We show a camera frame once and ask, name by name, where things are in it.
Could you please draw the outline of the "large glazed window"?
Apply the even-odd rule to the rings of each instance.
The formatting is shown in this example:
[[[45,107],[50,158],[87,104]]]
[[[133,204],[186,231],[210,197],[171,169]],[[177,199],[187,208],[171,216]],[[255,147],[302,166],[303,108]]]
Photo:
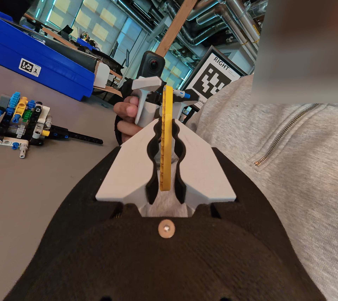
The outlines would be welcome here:
[[[35,15],[54,29],[68,25],[74,38],[80,30],[87,32],[100,51],[122,63],[126,51],[132,59],[152,32],[138,8],[130,0],[39,0]]]

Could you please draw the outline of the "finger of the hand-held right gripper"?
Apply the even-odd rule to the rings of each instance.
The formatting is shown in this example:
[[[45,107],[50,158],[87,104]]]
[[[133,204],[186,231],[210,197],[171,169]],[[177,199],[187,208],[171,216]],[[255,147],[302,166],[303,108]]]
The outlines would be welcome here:
[[[146,102],[146,99],[148,94],[157,91],[162,83],[162,79],[157,76],[133,80],[131,96],[136,96],[139,99],[134,121],[136,125],[148,125],[153,121],[157,105]]]
[[[190,105],[190,101],[174,101],[173,102],[173,119],[179,120],[182,111]]]

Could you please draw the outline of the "wooden post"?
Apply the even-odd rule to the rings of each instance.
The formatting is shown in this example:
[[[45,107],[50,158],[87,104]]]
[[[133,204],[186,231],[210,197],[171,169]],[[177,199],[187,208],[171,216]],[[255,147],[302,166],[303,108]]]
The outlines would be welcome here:
[[[194,8],[198,0],[184,0],[179,11],[172,20],[171,25],[167,29],[163,39],[160,41],[155,53],[161,57],[165,57],[173,41],[177,37],[180,29],[187,20],[188,15]]]

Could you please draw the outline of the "person's right hand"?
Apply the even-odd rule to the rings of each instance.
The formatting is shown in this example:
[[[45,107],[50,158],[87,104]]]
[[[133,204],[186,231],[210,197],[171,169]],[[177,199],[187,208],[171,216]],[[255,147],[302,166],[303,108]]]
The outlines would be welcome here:
[[[137,96],[128,96],[123,102],[114,105],[115,136],[117,143],[121,146],[143,128],[135,124],[135,118],[138,111],[139,98]]]

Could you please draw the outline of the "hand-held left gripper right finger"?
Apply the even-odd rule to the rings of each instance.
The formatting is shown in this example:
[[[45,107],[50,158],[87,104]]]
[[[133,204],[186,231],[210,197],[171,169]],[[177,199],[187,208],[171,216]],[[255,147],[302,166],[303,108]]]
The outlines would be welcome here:
[[[176,164],[174,190],[177,200],[194,212],[201,204],[234,202],[232,189],[213,149],[177,119],[172,122]]]

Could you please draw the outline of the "multicoloured lego assembly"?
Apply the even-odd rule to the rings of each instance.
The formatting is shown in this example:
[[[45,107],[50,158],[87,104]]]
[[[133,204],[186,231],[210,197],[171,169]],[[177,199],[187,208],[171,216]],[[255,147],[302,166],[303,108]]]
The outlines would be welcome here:
[[[30,146],[43,146],[45,140],[75,139],[103,145],[103,141],[78,134],[52,124],[50,108],[40,101],[29,100],[20,92],[0,96],[0,144],[18,150],[24,159]]]

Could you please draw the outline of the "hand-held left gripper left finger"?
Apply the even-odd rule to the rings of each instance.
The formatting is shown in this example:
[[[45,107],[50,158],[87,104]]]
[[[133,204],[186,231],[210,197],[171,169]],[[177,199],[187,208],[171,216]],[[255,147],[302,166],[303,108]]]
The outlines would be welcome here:
[[[134,204],[142,216],[152,216],[150,205],[159,190],[159,137],[162,120],[155,119],[117,148],[117,155],[98,192],[97,201]]]

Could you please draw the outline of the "person's right forearm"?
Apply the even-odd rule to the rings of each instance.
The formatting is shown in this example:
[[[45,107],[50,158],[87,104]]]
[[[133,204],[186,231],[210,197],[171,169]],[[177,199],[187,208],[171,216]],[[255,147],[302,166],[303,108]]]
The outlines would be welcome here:
[[[257,137],[251,135],[253,121],[249,116],[253,105],[248,102],[252,81],[253,75],[243,77],[210,97],[187,127],[225,154],[256,148]]]

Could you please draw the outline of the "blue bin with marker label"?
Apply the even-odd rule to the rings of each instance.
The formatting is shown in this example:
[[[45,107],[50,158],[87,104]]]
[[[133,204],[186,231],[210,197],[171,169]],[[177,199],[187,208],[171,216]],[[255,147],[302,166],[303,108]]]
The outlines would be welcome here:
[[[57,52],[67,46],[26,27],[0,20],[0,64],[48,88],[82,101],[90,97],[95,74]]]

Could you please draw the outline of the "long yellow lego beam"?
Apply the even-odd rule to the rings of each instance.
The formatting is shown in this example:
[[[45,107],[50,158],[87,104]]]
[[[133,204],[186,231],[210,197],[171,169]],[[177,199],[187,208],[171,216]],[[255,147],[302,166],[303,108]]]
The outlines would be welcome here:
[[[159,190],[162,192],[171,189],[171,153],[172,153],[172,110],[173,88],[165,86],[162,103],[162,134]]]

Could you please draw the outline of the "person in grey sweatshirt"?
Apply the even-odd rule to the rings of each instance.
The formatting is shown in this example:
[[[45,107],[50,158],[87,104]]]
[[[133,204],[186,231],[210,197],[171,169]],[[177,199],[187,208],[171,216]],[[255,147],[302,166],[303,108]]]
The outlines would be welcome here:
[[[109,264],[101,282],[87,274],[96,287],[72,277],[56,300],[337,300],[337,104],[250,98],[257,147],[225,154],[207,142],[235,201],[180,219],[156,198],[154,218],[122,220],[123,240],[132,221],[145,231],[126,282],[108,282]]]

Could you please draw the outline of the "framed marker sign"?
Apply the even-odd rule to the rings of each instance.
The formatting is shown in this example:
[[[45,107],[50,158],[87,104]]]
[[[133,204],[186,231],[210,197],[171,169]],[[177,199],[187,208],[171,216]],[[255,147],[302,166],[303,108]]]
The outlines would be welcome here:
[[[200,109],[211,96],[246,75],[226,55],[211,46],[182,85],[182,90],[192,89],[199,95],[195,106]]]

